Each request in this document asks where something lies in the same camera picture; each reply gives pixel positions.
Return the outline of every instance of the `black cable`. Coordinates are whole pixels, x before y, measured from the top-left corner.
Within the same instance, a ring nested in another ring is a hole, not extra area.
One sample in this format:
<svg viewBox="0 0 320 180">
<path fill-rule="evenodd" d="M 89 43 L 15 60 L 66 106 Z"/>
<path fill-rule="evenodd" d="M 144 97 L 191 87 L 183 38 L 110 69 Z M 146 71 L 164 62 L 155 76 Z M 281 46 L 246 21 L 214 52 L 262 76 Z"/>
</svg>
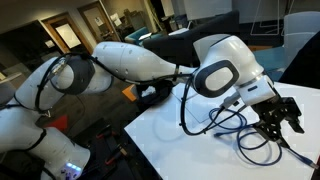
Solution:
<svg viewBox="0 0 320 180">
<path fill-rule="evenodd" d="M 302 156 L 301 154 L 297 153 L 296 151 L 294 151 L 291 148 L 288 148 L 288 151 L 291 152 L 293 155 L 295 155 L 295 157 L 298 158 L 302 163 L 304 163 L 314 169 L 319 169 L 319 165 L 314 163 L 311 159 L 309 159 L 305 156 Z"/>
<path fill-rule="evenodd" d="M 57 59 L 55 59 L 48 67 L 48 69 L 46 70 L 46 72 L 44 73 L 43 77 L 42 77 L 42 80 L 40 82 L 40 84 L 38 85 L 38 91 L 37 91 L 37 95 L 36 95 L 36 99 L 35 99 L 35 107 L 36 107 L 36 110 L 40 113 L 44 113 L 46 110 L 42 110 L 40 108 L 40 95 L 41 95 L 41 92 L 43 91 L 44 89 L 44 86 L 47 84 L 47 82 L 49 81 L 48 79 L 48 76 L 49 76 L 49 73 L 51 72 L 51 70 L 53 69 L 53 67 L 55 65 L 58 64 L 58 62 L 63 58 L 63 57 L 66 57 L 66 56 L 76 56 L 76 55 L 82 55 L 83 53 L 66 53 L 66 54 L 63 54 L 61 56 L 59 56 Z"/>
<path fill-rule="evenodd" d="M 43 167 L 43 172 L 45 172 L 52 180 L 56 180 L 56 177 L 45 167 Z"/>
<path fill-rule="evenodd" d="M 184 88 L 184 92 L 183 92 L 183 96 L 182 96 L 182 100 L 181 100 L 181 106 L 180 106 L 180 126 L 182 127 L 183 131 L 190 136 L 196 136 L 196 135 L 200 135 L 202 133 L 206 133 L 209 130 L 209 127 L 214 123 L 214 121 L 218 118 L 219 114 L 224 110 L 223 108 L 221 108 L 216 116 L 213 118 L 213 120 L 209 123 L 209 125 L 202 129 L 199 132 L 190 132 L 187 125 L 186 125 L 186 121 L 185 121 L 185 105 L 186 105 L 186 101 L 187 101 L 187 96 L 188 96 L 188 92 L 192 83 L 193 77 L 189 77 L 189 79 L 186 82 L 185 88 Z"/>
<path fill-rule="evenodd" d="M 23 107 L 23 108 L 25 108 L 25 109 L 28 109 L 28 110 L 31 110 L 31 111 L 34 110 L 34 109 L 30 109 L 30 108 L 24 106 L 24 105 L 17 99 L 16 94 L 14 94 L 13 98 L 14 98 L 15 101 L 17 101 L 17 103 L 18 103 L 21 107 Z"/>
<path fill-rule="evenodd" d="M 277 159 L 275 159 L 274 161 L 271 161 L 271 162 L 268 162 L 268 163 L 259 163 L 259 162 L 256 162 L 256 161 L 253 161 L 252 159 L 250 159 L 244 152 L 243 152 L 243 149 L 245 150 L 257 150 L 261 147 L 263 147 L 264 145 L 266 145 L 268 143 L 267 140 L 265 140 L 263 143 L 261 143 L 260 145 L 256 146 L 256 147 L 244 147 L 241 145 L 241 140 L 244 139 L 245 137 L 249 136 L 249 135 L 252 135 L 252 134 L 258 134 L 258 132 L 249 132 L 249 133 L 246 133 L 244 134 L 243 136 L 240 136 L 241 132 L 245 129 L 248 129 L 248 128 L 252 128 L 252 124 L 250 125 L 246 125 L 244 126 L 241 130 L 238 131 L 237 133 L 237 145 L 238 145 L 238 149 L 240 151 L 240 153 L 242 154 L 242 156 L 244 158 L 246 158 L 249 162 L 251 162 L 252 164 L 254 165 L 258 165 L 258 166 L 271 166 L 271 165 L 274 165 L 276 164 L 277 162 L 280 161 L 281 157 L 282 157 L 282 148 L 281 146 L 277 143 L 278 145 L 278 148 L 279 148 L 279 155 L 277 157 Z"/>
<path fill-rule="evenodd" d="M 47 135 L 47 130 L 42 129 L 42 133 L 40 134 L 39 139 L 34 144 L 32 144 L 32 146 L 30 146 L 27 149 L 23 149 L 22 151 L 30 151 L 31 149 L 37 147 L 41 143 L 41 141 L 44 139 L 44 137 L 46 137 L 46 135 Z"/>
<path fill-rule="evenodd" d="M 104 69 L 105 71 L 110 73 L 112 76 L 116 77 L 117 79 L 119 79 L 121 81 L 125 81 L 127 83 L 136 84 L 136 85 L 152 85 L 152 84 L 157 83 L 159 81 L 170 79 L 170 78 L 190 77 L 190 76 L 192 76 L 192 74 L 171 74 L 171 75 L 161 76 L 161 77 L 155 78 L 153 80 L 148 80 L 148 81 L 133 81 L 133 80 L 128 80 L 128 79 L 126 79 L 124 77 L 120 77 L 118 74 L 115 74 L 108 67 L 106 67 L 103 63 L 101 63 L 97 58 L 94 58 L 93 62 L 95 62 L 102 69 Z"/>
<path fill-rule="evenodd" d="M 211 121 L 212 121 L 215 125 L 209 127 L 208 130 L 213 129 L 213 128 L 219 126 L 219 127 L 222 128 L 222 129 L 231 130 L 231 131 L 234 131 L 234 132 L 239 131 L 242 127 L 244 127 L 244 126 L 247 125 L 247 119 L 246 119 L 242 114 L 240 114 L 240 112 L 241 112 L 245 107 L 247 107 L 247 106 L 246 106 L 246 105 L 243 105 L 238 111 L 232 111 L 232 110 L 230 110 L 230 109 L 225 109 L 225 111 L 227 111 L 227 112 L 232 112 L 232 115 L 230 115 L 230 116 L 228 116 L 227 118 L 223 119 L 223 120 L 220 121 L 219 123 L 216 123 L 216 122 L 215 122 L 216 119 L 217 119 L 216 116 L 217 116 L 218 114 L 217 114 L 214 118 L 212 118 L 212 114 L 213 114 L 214 112 L 217 112 L 217 111 L 219 112 L 221 108 L 212 109 L 212 110 L 209 112 L 209 118 L 211 119 Z M 238 127 L 228 128 L 228 127 L 224 127 L 224 126 L 221 125 L 222 123 L 224 123 L 225 121 L 231 119 L 231 118 L 234 117 L 234 116 L 238 116 L 238 118 L 239 118 L 239 120 L 240 120 L 240 125 L 239 125 Z"/>
<path fill-rule="evenodd" d="M 0 110 L 2 109 L 10 109 L 12 107 L 22 107 L 20 104 L 5 104 L 3 106 L 0 106 Z"/>
</svg>

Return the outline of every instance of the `black chair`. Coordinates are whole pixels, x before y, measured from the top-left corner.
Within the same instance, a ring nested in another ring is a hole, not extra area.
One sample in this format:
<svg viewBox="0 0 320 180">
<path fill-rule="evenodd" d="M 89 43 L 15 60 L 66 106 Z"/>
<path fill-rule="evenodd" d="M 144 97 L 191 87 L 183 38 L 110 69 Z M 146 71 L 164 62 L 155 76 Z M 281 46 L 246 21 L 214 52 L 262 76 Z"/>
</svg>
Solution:
<svg viewBox="0 0 320 180">
<path fill-rule="evenodd" d="M 198 67 L 200 61 L 193 47 L 195 41 L 209 35 L 238 35 L 239 32 L 239 11 L 234 10 L 184 33 L 145 40 L 143 46 L 168 62 Z"/>
<path fill-rule="evenodd" d="M 298 52 L 279 82 L 320 89 L 320 32 Z"/>
</svg>

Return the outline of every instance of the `whiteboard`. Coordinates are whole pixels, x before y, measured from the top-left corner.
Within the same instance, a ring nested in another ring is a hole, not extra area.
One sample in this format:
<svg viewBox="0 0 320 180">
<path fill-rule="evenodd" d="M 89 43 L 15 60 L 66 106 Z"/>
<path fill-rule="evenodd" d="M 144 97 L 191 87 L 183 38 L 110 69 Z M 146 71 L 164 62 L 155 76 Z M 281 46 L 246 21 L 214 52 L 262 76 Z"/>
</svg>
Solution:
<svg viewBox="0 0 320 180">
<path fill-rule="evenodd" d="M 172 16 L 174 15 L 173 6 L 171 0 L 161 0 L 164 15 L 165 16 Z"/>
<path fill-rule="evenodd" d="M 56 28 L 59 35 L 62 37 L 64 42 L 68 45 L 69 49 L 78 46 L 81 44 L 80 40 L 76 36 L 76 34 L 73 32 L 69 24 L 64 24 L 60 27 Z"/>
<path fill-rule="evenodd" d="M 232 11 L 232 0 L 183 0 L 188 20 L 213 17 Z"/>
</svg>

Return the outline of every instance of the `floor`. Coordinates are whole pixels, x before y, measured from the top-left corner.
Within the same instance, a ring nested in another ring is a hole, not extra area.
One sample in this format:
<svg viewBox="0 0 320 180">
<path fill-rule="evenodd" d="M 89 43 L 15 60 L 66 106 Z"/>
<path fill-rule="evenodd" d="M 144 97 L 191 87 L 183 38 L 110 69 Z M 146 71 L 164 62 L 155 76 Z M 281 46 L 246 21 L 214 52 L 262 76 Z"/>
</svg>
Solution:
<svg viewBox="0 0 320 180">
<path fill-rule="evenodd" d="M 240 26 L 240 38 L 243 39 L 247 45 L 272 47 L 282 45 L 283 38 L 281 35 L 251 36 L 251 26 L 252 24 L 243 24 Z M 67 128 L 63 130 L 63 132 L 79 144 L 87 144 L 97 132 L 110 124 L 112 129 L 120 135 L 117 141 L 128 144 L 128 149 L 130 153 L 134 155 L 135 161 L 137 162 L 136 164 L 142 172 L 142 179 L 159 180 L 161 178 L 144 159 L 139 149 L 135 147 L 123 129 L 143 112 L 143 108 L 137 103 L 131 102 L 122 93 L 129 85 L 130 84 L 115 79 L 113 86 L 103 93 L 78 96 L 66 95 L 52 108 L 52 116 L 40 118 L 37 124 L 39 126 L 46 126 L 50 122 L 66 116 L 68 123 Z M 10 155 L 7 158 L 19 156 L 23 157 L 23 155 L 18 154 L 18 156 Z M 20 163 L 20 166 L 15 164 L 11 167 L 20 169 L 19 172 L 25 173 L 25 171 L 27 171 L 25 170 L 25 166 L 25 163 Z M 0 179 L 10 178 L 0 173 Z"/>
</svg>

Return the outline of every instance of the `wooden door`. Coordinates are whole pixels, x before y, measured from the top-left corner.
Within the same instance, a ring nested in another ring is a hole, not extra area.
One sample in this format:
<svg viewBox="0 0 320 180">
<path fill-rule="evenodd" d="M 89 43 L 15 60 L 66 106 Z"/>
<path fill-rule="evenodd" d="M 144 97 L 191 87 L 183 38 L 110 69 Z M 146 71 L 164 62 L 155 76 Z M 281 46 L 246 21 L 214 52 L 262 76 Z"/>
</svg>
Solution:
<svg viewBox="0 0 320 180">
<path fill-rule="evenodd" d="M 57 43 L 67 52 L 87 52 L 92 54 L 93 49 L 84 38 L 79 28 L 68 13 L 63 13 L 42 20 Z"/>
<path fill-rule="evenodd" d="M 89 27 L 97 43 L 101 41 L 120 41 L 100 2 L 94 2 L 78 8 L 83 20 Z"/>
</svg>

